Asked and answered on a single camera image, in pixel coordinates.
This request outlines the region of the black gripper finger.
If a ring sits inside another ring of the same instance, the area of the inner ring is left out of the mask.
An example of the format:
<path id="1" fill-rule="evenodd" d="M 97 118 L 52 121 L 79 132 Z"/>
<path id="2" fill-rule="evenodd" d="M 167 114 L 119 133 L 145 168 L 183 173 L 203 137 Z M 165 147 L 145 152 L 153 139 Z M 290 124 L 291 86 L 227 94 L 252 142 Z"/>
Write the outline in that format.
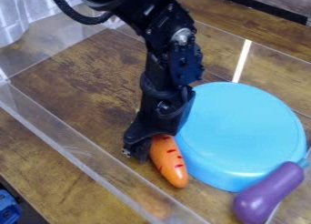
<path id="1" fill-rule="evenodd" d="M 149 158 L 151 143 L 151 138 L 145 138 L 137 143 L 125 143 L 121 149 L 121 153 L 128 158 L 135 158 L 143 164 Z"/>

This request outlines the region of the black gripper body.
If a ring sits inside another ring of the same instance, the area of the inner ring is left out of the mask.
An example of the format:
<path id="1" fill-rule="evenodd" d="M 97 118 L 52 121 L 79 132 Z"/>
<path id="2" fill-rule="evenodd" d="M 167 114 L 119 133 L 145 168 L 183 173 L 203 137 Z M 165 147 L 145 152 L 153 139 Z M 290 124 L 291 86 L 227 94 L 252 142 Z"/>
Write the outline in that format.
<path id="1" fill-rule="evenodd" d="M 175 136 L 189 114 L 195 91 L 189 86 L 175 86 L 167 65 L 152 53 L 147 54 L 145 69 L 140 77 L 140 109 L 124 134 L 127 147 L 157 135 Z"/>

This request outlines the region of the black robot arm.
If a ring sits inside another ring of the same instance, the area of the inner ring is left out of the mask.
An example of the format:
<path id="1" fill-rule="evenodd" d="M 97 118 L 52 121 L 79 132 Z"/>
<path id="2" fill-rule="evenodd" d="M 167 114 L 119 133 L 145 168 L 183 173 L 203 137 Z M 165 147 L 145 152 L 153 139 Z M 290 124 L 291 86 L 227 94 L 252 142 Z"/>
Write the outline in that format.
<path id="1" fill-rule="evenodd" d="M 123 147 L 123 153 L 143 163 L 148 160 L 151 138 L 177 134 L 195 101 L 189 84 L 204 71 L 195 21 L 176 0 L 83 1 L 97 11 L 112 12 L 145 42 L 141 103 L 124 133 Z"/>

